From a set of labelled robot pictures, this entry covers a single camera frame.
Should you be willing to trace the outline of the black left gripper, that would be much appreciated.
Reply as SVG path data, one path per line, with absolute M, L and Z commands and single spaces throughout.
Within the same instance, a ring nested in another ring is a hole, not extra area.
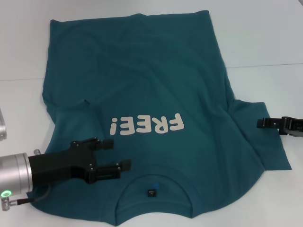
M 97 137 L 83 141 L 73 141 L 66 150 L 30 156 L 33 187 L 43 186 L 72 178 L 84 180 L 88 184 L 97 181 L 120 179 L 122 172 L 131 170 L 130 159 L 107 166 L 97 166 L 94 151 L 113 149 L 112 139 Z

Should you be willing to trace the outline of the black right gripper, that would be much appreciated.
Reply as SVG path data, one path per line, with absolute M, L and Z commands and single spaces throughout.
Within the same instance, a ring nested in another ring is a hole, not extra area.
M 303 120 L 292 117 L 258 119 L 257 128 L 279 129 L 280 135 L 303 136 Z

